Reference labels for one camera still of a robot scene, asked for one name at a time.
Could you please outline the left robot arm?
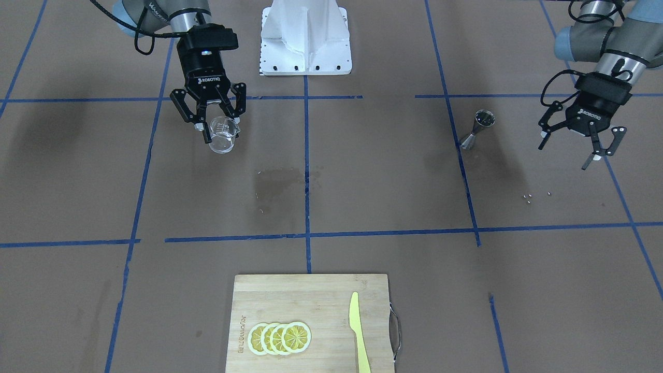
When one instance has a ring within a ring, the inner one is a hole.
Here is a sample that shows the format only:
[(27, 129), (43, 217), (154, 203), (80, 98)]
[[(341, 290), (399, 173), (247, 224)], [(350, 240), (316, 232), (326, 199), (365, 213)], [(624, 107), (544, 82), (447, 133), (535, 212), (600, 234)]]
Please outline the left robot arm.
[(630, 100), (644, 71), (661, 68), (662, 2), (637, 1), (628, 15), (624, 6), (624, 1), (582, 1), (577, 15), (568, 9), (573, 26), (556, 36), (558, 59), (593, 62), (595, 69), (562, 71), (578, 77), (575, 93), (568, 97), (568, 107), (558, 100), (544, 104), (539, 149), (560, 129), (589, 137), (593, 149), (583, 169), (615, 155), (627, 129), (611, 125), (613, 116)]

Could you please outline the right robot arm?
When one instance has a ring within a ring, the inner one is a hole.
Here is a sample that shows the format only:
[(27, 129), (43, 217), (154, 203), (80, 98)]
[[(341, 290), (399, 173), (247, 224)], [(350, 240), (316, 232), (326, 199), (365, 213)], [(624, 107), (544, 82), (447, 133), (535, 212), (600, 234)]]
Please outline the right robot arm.
[[(186, 123), (202, 132), (215, 151), (228, 152), (246, 112), (247, 87), (230, 81), (222, 52), (236, 50), (237, 34), (212, 20), (207, 1), (118, 1), (112, 16), (135, 40), (142, 36), (175, 38), (184, 86), (170, 99)], [(171, 32), (161, 32), (169, 27)]]

